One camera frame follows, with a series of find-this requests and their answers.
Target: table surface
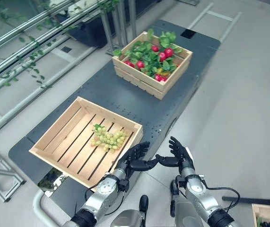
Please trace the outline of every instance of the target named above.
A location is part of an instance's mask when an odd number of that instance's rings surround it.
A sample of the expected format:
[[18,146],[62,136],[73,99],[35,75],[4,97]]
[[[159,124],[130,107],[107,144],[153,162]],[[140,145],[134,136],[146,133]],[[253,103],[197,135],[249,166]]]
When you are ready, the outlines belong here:
[[[156,21],[150,27],[154,29],[155,35],[161,35],[162,31],[175,31],[175,43],[193,52],[187,71],[166,96],[159,100],[118,77],[112,61],[109,61],[9,151],[9,158],[35,184],[41,181],[52,166],[28,151],[78,96],[142,124],[142,141],[150,141],[145,159],[153,157],[170,126],[199,87],[220,41],[163,20]],[[85,202],[85,190],[85,186],[67,178],[50,198],[68,215],[73,216],[75,204],[82,205]]]

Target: cable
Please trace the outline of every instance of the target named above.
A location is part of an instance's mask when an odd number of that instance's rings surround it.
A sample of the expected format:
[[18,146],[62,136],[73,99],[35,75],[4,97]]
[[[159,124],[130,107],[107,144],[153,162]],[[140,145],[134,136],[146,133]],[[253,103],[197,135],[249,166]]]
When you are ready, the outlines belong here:
[[208,189],[208,190],[230,190],[230,191],[233,191],[234,193],[237,194],[238,198],[236,200],[236,202],[234,202],[234,204],[232,204],[233,202],[230,203],[229,207],[225,207],[224,210],[227,210],[227,213],[229,211],[229,209],[235,207],[239,201],[240,201],[240,194],[233,188],[228,188],[228,187],[217,187],[217,188],[209,188],[206,184],[206,181],[205,180],[202,180],[203,184],[205,185],[205,187]]
[[115,213],[121,207],[121,204],[122,204],[123,199],[124,199],[124,194],[125,194],[125,191],[123,192],[122,200],[121,200],[119,206],[114,211],[112,211],[111,213],[105,214],[105,216]]
[[87,192],[88,192],[89,190],[91,190],[92,188],[95,188],[96,186],[98,186],[98,184],[99,184],[100,182],[102,182],[104,179],[105,179],[105,177],[103,176],[103,177],[100,179],[100,181],[98,181],[95,185],[93,185],[92,187],[89,187],[89,188],[86,189],[86,192],[84,193],[84,198],[85,198],[86,201],[87,201]]

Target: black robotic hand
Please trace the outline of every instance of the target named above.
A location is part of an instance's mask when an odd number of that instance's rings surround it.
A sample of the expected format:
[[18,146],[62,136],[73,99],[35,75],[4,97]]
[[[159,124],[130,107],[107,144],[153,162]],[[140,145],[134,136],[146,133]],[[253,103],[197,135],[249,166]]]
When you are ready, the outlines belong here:
[[188,154],[185,147],[175,138],[171,136],[169,140],[169,148],[171,148],[171,153],[179,160],[179,169],[183,169],[186,167],[195,169],[193,166],[192,159]]
[[128,149],[128,151],[119,159],[116,168],[123,168],[128,175],[132,169],[132,163],[145,156],[145,153],[148,151],[149,142],[143,142],[135,145],[134,147]]

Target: radish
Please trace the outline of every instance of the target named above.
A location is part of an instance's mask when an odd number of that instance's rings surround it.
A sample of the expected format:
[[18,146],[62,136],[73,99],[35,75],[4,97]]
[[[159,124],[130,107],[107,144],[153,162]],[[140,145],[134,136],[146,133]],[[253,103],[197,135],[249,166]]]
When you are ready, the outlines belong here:
[[166,59],[166,55],[164,52],[160,52],[159,56],[160,56],[160,61],[164,61]]
[[157,47],[156,45],[152,45],[151,47],[153,52],[158,52],[159,51],[159,47]]
[[144,63],[142,61],[137,61],[137,66],[139,69],[144,68]]
[[169,57],[171,57],[171,56],[174,54],[174,51],[173,51],[171,48],[166,48],[166,49],[164,50],[164,53],[165,53],[165,56],[166,56],[167,58],[169,58]]
[[161,81],[161,76],[159,74],[155,74],[155,80],[156,81]]
[[133,68],[135,67],[135,65],[133,63],[131,63],[129,60],[126,60],[124,63],[133,67]]

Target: wooden crate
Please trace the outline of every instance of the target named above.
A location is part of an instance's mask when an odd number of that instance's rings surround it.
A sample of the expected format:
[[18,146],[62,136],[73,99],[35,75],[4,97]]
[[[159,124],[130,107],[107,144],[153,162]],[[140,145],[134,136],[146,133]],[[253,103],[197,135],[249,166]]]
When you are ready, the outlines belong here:
[[270,222],[270,206],[252,204],[254,227],[257,227],[257,217],[261,217],[263,221]]
[[[92,147],[93,125],[109,132],[124,130],[127,138],[120,150],[105,152]],[[142,125],[115,114],[81,97],[68,107],[30,152],[86,187],[96,184],[105,172],[112,172],[117,160],[143,137]]]
[[[136,39],[134,39],[122,49],[122,55],[120,57],[114,56],[112,60],[115,66],[116,74],[118,76],[147,91],[151,95],[154,95],[156,98],[162,99],[166,95],[168,90],[180,78],[180,76],[182,76],[182,74],[187,70],[190,60],[192,58],[192,52],[180,46],[177,46],[182,50],[180,53],[174,54],[174,63],[179,64],[179,67],[177,67],[177,69],[168,77],[166,81],[159,82],[124,63],[124,61],[128,59],[128,56],[124,55],[124,53],[127,50],[131,49],[135,42],[143,42],[146,40],[148,40],[148,33],[141,33]],[[160,45],[157,36],[154,36],[154,38],[150,42],[157,46]]]

